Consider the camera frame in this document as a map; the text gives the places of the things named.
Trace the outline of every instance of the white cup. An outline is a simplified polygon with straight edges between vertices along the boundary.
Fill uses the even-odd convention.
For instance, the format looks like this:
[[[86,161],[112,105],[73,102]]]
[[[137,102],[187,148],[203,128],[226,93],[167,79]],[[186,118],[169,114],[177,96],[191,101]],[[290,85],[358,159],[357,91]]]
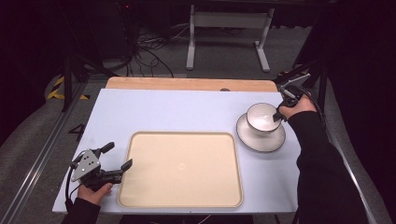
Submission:
[[[266,135],[275,131],[281,120],[274,122],[273,115],[276,108],[266,103],[258,103],[251,106],[247,111],[247,124],[250,129],[259,135]]]

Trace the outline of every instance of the yellow tape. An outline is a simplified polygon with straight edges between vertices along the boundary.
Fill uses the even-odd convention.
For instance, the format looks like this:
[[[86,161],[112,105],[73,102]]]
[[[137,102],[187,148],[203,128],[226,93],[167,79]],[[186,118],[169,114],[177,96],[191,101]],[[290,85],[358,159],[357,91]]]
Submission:
[[[56,80],[55,85],[52,87],[52,91],[49,93],[47,99],[56,98],[56,99],[64,100],[64,94],[57,93],[62,83],[64,83],[64,77],[59,77]],[[80,100],[89,100],[90,98],[91,98],[90,95],[81,95],[79,97]]]

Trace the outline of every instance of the black sleeve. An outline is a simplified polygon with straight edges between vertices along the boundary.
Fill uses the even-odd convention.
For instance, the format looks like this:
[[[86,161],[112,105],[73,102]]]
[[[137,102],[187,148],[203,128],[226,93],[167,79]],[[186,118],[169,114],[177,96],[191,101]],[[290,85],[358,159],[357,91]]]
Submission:
[[[95,224],[100,211],[100,206],[76,198],[71,211],[64,217],[63,224]]]
[[[368,223],[361,196],[318,114],[295,114],[289,124],[301,146],[297,160],[299,223]]]

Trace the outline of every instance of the saucer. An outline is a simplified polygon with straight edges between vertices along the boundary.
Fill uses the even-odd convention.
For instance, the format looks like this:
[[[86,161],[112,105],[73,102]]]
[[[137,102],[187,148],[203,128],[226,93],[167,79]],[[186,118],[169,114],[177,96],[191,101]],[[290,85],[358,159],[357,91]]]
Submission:
[[[256,134],[248,126],[247,114],[242,115],[236,123],[236,132],[245,145],[259,152],[271,152],[279,149],[286,139],[282,124],[268,134]]]

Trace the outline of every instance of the black curtain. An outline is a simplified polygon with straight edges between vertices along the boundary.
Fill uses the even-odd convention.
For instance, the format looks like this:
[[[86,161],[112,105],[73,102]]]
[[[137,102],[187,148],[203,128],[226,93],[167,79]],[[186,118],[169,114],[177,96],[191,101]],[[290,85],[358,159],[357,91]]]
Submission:
[[[321,14],[296,63],[327,60],[351,143],[396,223],[396,7],[341,4]]]
[[[31,1],[0,3],[0,146],[45,103],[61,56],[46,20]]]

